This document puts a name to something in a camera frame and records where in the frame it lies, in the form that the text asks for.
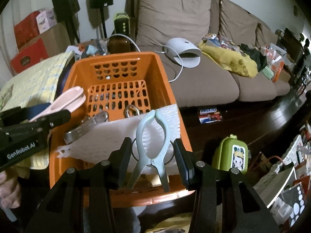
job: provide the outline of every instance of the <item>checkered cloth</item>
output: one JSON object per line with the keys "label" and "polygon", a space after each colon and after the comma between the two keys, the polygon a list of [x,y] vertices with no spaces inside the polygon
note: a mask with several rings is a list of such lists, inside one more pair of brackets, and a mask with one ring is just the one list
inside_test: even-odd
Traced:
{"label": "checkered cloth", "polygon": [[61,72],[73,56],[74,52],[59,54],[9,80],[0,91],[0,111],[53,102]]}

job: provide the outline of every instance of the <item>green toy case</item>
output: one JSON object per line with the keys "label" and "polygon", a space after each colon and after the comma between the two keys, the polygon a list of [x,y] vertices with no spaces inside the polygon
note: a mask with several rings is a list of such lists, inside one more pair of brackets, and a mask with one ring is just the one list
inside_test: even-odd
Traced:
{"label": "green toy case", "polygon": [[247,145],[232,134],[221,141],[212,161],[213,168],[229,171],[230,168],[236,167],[243,174],[247,172],[247,164]]}

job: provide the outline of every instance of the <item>metal screw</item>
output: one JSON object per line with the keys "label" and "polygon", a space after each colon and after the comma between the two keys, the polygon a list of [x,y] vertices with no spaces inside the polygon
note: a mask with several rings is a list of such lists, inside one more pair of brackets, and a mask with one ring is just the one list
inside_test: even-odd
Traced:
{"label": "metal screw", "polygon": [[234,174],[238,174],[240,171],[236,167],[233,167],[231,168],[231,172]]}
{"label": "metal screw", "polygon": [[203,161],[198,161],[197,162],[197,166],[198,167],[203,167],[203,166],[205,166],[205,163]]}
{"label": "metal screw", "polygon": [[100,163],[102,166],[108,166],[110,164],[109,160],[105,159]]}
{"label": "metal screw", "polygon": [[67,169],[67,171],[66,171],[67,173],[74,173],[75,172],[75,168],[74,167],[70,167],[70,168],[68,168]]}

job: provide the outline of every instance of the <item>black ring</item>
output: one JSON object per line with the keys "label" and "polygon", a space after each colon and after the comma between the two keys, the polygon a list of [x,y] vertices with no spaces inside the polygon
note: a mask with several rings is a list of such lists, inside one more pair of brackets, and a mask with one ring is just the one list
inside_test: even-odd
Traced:
{"label": "black ring", "polygon": [[[138,162],[138,159],[135,157],[135,155],[134,155],[134,153],[133,153],[133,144],[134,144],[134,142],[136,141],[136,138],[134,138],[134,140],[133,140],[133,142],[132,142],[132,149],[131,149],[131,153],[132,153],[132,156],[133,156],[133,158]],[[168,163],[170,163],[172,160],[173,160],[173,158],[174,158],[174,156],[175,156],[175,148],[174,148],[174,144],[173,144],[173,142],[170,140],[170,143],[172,144],[172,146],[173,146],[173,154],[172,154],[172,157],[170,158],[170,160],[169,161],[167,161],[166,163],[164,163],[164,165],[166,166]]]}

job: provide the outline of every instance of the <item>light blue clamp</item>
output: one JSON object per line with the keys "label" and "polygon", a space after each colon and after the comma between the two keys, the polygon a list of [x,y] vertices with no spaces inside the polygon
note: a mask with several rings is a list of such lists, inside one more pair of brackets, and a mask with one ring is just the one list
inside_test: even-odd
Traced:
{"label": "light blue clamp", "polygon": [[[154,121],[154,119],[156,120],[158,124],[160,124],[160,126],[164,130],[164,143],[159,154],[155,158],[149,158],[142,144],[142,134],[146,126],[151,124]],[[136,181],[139,179],[142,171],[144,170],[146,166],[153,166],[156,168],[158,172],[164,191],[169,192],[169,182],[168,182],[166,170],[164,167],[164,156],[167,153],[167,150],[170,144],[170,138],[171,138],[171,132],[170,132],[169,124],[159,110],[151,110],[140,121],[137,127],[137,130],[136,130],[136,144],[137,144],[139,160],[128,182],[128,188],[132,189],[134,187]]]}

